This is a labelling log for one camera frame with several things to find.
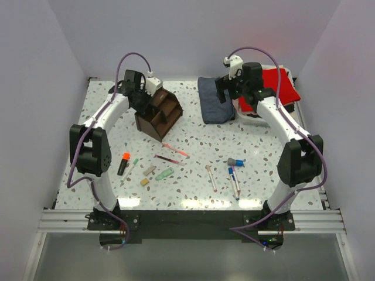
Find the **brown wooden desk organizer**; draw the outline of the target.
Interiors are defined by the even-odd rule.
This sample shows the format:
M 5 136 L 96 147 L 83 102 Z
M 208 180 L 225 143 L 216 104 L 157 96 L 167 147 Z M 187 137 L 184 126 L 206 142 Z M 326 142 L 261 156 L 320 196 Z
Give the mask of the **brown wooden desk organizer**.
M 159 142 L 182 115 L 183 109 L 176 95 L 164 88 L 155 93 L 143 114 L 134 114 L 137 130 Z

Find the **orange black highlighter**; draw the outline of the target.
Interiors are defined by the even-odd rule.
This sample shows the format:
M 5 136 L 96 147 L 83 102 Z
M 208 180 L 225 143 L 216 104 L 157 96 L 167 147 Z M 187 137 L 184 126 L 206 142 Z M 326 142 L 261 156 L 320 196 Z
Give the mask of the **orange black highlighter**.
M 127 166 L 127 163 L 130 159 L 130 154 L 128 152 L 125 152 L 122 156 L 122 159 L 120 161 L 120 165 L 117 171 L 118 176 L 122 176 L 124 174 L 125 168 Z

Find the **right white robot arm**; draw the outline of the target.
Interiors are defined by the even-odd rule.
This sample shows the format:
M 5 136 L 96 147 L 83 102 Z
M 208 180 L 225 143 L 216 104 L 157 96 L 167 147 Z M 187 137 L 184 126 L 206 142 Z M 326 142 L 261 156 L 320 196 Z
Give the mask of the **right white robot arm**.
M 278 90 L 264 86 L 260 63 L 245 63 L 235 57 L 224 59 L 223 64 L 229 73 L 215 81 L 219 101 L 224 103 L 226 94 L 232 100 L 243 97 L 283 145 L 277 164 L 277 187 L 265 201 L 261 218 L 249 224 L 250 228 L 262 224 L 274 230 L 282 223 L 281 216 L 290 211 L 297 194 L 309 190 L 308 183 L 322 173 L 323 140 L 299 126 L 282 105 Z

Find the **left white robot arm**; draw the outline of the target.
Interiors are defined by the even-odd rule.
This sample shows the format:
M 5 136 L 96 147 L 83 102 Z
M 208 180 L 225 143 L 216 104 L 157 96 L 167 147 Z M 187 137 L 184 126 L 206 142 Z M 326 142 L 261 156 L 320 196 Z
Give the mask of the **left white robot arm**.
M 108 170 L 111 148 L 108 134 L 118 119 L 130 108 L 145 112 L 152 97 L 162 88 L 162 80 L 152 73 L 126 70 L 124 78 L 109 89 L 103 105 L 88 121 L 72 125 L 69 130 L 70 171 L 67 187 L 79 183 L 73 173 L 81 173 L 88 182 L 94 199 L 93 211 L 87 216 L 90 225 L 100 229 L 125 231 L 121 210 L 111 187 Z

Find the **pink cloth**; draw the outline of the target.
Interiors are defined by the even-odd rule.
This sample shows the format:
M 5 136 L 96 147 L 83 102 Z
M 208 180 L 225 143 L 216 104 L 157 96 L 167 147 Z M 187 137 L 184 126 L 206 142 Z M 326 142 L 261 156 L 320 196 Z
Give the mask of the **pink cloth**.
M 240 97 L 236 100 L 232 100 L 232 104 L 239 115 L 252 118 L 260 118 L 260 116 L 253 111 L 253 108 L 246 103 L 245 98 Z

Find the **blue folded towel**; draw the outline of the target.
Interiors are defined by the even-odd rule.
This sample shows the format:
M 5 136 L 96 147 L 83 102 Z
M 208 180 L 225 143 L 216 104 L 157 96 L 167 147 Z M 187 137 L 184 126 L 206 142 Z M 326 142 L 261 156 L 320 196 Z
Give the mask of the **blue folded towel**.
M 197 89 L 200 100 L 202 120 L 205 124 L 224 124 L 235 119 L 235 109 L 226 95 L 226 102 L 221 103 L 217 97 L 215 78 L 199 77 Z

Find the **white basket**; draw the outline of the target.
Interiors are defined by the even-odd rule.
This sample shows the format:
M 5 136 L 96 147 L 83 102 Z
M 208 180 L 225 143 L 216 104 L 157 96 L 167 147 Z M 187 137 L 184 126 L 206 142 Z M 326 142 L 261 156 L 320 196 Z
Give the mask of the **white basket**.
M 263 64 L 262 65 L 262 71 L 263 71 L 263 68 L 273 68 L 275 66 L 270 66 L 270 65 L 265 65 Z M 285 68 L 289 71 L 289 79 L 292 81 L 293 83 L 293 86 L 294 86 L 294 81 L 292 79 L 292 75 L 291 75 L 291 72 L 288 68 Z M 292 114 L 292 116 L 294 116 L 294 112 L 295 112 L 295 103 L 292 103 L 292 104 L 289 104 L 289 105 L 283 105 L 284 108 L 286 109 L 286 111 L 290 114 Z M 241 116 L 237 113 L 236 111 L 236 117 L 239 118 L 239 120 L 243 123 L 243 124 L 246 124 L 246 125 L 258 125 L 258 126 L 268 126 L 268 124 L 260 117 L 260 118 L 252 118 L 252 117 L 246 117 L 246 116 Z

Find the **red folded cloth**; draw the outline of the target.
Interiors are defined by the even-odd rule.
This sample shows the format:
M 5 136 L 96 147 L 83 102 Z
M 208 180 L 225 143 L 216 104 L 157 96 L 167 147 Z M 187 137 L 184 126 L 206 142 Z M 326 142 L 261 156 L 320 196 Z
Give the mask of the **red folded cloth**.
M 295 90 L 292 81 L 289 79 L 289 71 L 283 67 L 280 68 L 281 72 L 281 87 L 279 91 L 279 98 L 283 105 L 289 105 L 294 102 L 300 101 L 301 97 Z M 264 80 L 265 88 L 272 88 L 277 91 L 278 73 L 275 67 L 263 68 L 262 78 Z

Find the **green capped white marker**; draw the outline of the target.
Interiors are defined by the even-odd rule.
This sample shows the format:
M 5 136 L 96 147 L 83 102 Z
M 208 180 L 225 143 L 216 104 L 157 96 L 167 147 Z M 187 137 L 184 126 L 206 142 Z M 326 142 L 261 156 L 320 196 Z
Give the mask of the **green capped white marker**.
M 126 173 L 123 175 L 123 177 L 121 178 L 120 182 L 124 182 L 126 181 L 126 179 L 128 178 L 128 176 L 131 174 L 132 170 L 134 169 L 134 167 L 137 165 L 139 159 L 136 158 L 133 163 L 129 166 L 129 169 L 126 171 Z

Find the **green clear correction tape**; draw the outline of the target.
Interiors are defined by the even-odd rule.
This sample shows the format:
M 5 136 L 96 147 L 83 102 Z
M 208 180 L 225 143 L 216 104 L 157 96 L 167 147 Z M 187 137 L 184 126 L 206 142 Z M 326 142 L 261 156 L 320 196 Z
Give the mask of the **green clear correction tape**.
M 173 173 L 174 173 L 174 169 L 170 167 L 170 168 L 164 170 L 163 172 L 161 172 L 160 174 L 158 174 L 155 179 L 157 181 L 163 180 L 163 179 L 169 177 L 170 175 L 172 175 Z

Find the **purple capped white marker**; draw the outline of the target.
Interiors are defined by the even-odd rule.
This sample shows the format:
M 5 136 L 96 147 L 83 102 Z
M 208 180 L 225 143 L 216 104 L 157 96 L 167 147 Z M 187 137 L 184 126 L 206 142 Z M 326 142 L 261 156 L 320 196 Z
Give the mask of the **purple capped white marker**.
M 238 195 L 240 195 L 241 190 L 240 190 L 239 181 L 238 181 L 238 178 L 237 178 L 237 175 L 236 175 L 236 170 L 235 170 L 235 167 L 233 165 L 231 166 L 231 168 L 232 168 L 232 171 L 233 171 L 233 176 L 234 176 L 234 181 L 235 181 L 235 185 L 236 185 L 236 190 L 238 192 Z

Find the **beige capped white marker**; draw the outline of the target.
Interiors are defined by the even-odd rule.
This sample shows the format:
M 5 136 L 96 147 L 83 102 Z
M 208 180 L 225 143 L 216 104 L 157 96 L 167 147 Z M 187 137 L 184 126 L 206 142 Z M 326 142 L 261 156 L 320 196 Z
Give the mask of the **beige capped white marker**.
M 210 182 L 211 182 L 211 184 L 212 184 L 213 191 L 216 193 L 216 192 L 217 192 L 217 187 L 216 187 L 216 183 L 215 183 L 215 181 L 214 181 L 214 177 L 213 177 L 213 174 L 212 174 L 211 168 L 210 168 L 209 165 L 206 165 L 206 166 L 205 166 L 205 169 L 206 169 L 207 172 L 208 172 L 209 179 L 210 179 Z

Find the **tan eraser block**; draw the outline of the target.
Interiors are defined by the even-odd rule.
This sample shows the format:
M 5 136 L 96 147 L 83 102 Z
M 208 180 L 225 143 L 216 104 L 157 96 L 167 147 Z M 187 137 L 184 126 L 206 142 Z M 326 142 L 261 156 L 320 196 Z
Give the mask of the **tan eraser block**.
M 141 186 L 146 186 L 149 183 L 149 180 L 147 178 L 141 180 L 140 184 Z

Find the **blue capped white marker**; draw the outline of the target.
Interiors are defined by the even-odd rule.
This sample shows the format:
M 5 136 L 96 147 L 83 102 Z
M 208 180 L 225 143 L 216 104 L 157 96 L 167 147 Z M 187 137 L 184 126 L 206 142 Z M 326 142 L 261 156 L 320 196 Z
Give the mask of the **blue capped white marker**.
M 233 176 L 232 168 L 229 167 L 228 171 L 229 171 L 229 176 L 230 176 L 232 188 L 233 188 L 233 191 L 234 191 L 234 198 L 236 199 L 236 201 L 238 201 L 240 199 L 240 195 L 238 195 L 238 192 L 236 190 L 236 185 L 235 185 L 235 181 L 234 181 L 234 176 Z

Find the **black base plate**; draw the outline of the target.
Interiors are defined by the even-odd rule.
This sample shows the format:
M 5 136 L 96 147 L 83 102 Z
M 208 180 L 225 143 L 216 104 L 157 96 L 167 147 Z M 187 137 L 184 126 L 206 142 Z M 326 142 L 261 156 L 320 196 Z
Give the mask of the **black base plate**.
M 239 234 L 231 229 L 244 227 L 245 234 L 260 240 L 264 245 L 281 246 L 283 233 L 295 230 L 293 215 L 290 212 L 275 214 L 255 225 L 263 216 L 262 211 L 121 210 L 120 217 L 125 222 L 125 231 L 100 229 L 90 225 L 88 219 L 87 229 L 99 231 L 99 241 L 104 246 L 120 244 L 122 241 L 140 244 L 145 239 L 239 239 Z

